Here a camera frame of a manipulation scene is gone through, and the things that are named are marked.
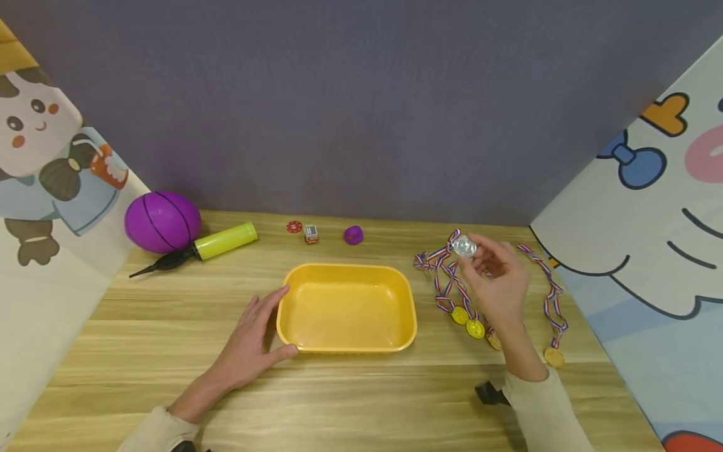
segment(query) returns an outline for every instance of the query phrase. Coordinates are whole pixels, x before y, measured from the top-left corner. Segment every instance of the right hand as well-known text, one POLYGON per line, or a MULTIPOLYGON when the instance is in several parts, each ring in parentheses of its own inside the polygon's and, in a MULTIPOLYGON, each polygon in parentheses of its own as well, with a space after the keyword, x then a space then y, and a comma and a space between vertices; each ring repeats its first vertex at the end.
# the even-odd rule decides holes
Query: right hand
POLYGON ((246 307, 236 329, 218 355, 207 374, 224 384, 227 389, 248 385, 261 373, 279 362, 296 356, 299 350, 286 344, 269 351, 264 342, 269 318, 278 306, 288 286, 277 289, 260 299, 254 296, 246 307))
POLYGON ((515 256, 510 242, 496 242, 477 234, 468 236, 477 243, 477 251, 472 259, 460 256, 457 262, 477 308, 497 330, 522 325, 529 272, 515 256))

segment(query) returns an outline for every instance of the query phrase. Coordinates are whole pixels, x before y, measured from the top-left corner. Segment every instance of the purple toy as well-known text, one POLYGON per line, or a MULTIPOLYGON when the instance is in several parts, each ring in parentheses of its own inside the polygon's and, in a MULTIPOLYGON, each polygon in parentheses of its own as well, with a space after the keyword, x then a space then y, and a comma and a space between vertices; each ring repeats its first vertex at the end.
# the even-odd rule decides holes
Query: purple toy
POLYGON ((144 250, 180 250, 201 232, 201 212, 178 193, 158 191, 136 198, 126 210, 126 235, 144 250))
POLYGON ((361 226, 352 226, 344 231, 344 241, 350 245, 360 244, 364 240, 364 231, 361 226))

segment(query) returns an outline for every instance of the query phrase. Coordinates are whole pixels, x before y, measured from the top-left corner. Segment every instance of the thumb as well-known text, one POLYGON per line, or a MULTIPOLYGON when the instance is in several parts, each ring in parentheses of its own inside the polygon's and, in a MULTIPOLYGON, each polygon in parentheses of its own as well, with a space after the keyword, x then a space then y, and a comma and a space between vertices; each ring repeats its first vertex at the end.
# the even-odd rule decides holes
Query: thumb
POLYGON ((295 357, 299 349, 293 344, 286 344, 269 351, 265 356, 266 368, 272 367, 282 361, 295 357))

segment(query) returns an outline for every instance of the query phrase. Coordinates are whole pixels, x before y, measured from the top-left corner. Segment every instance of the gray backdrop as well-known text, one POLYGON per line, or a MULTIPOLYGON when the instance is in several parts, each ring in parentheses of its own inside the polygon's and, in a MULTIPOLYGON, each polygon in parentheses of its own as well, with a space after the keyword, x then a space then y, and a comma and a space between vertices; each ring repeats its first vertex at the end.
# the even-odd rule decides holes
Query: gray backdrop
POLYGON ((720 0, 1 0, 152 189, 528 224, 723 33, 720 0))

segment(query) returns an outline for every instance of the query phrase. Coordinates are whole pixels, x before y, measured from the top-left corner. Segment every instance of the cartoon character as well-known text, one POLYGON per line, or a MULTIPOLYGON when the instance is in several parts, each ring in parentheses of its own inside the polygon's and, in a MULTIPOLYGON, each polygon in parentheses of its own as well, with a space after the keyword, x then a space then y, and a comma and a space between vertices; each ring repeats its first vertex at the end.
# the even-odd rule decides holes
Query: cartoon character
POLYGON ((0 216, 20 242, 18 263, 47 265, 60 251, 53 221, 91 230, 128 168, 39 67, 0 75, 0 121, 0 216))
POLYGON ((631 124, 532 223, 561 265, 609 276, 676 319, 723 303, 723 113, 704 94, 656 103, 661 126, 631 124))

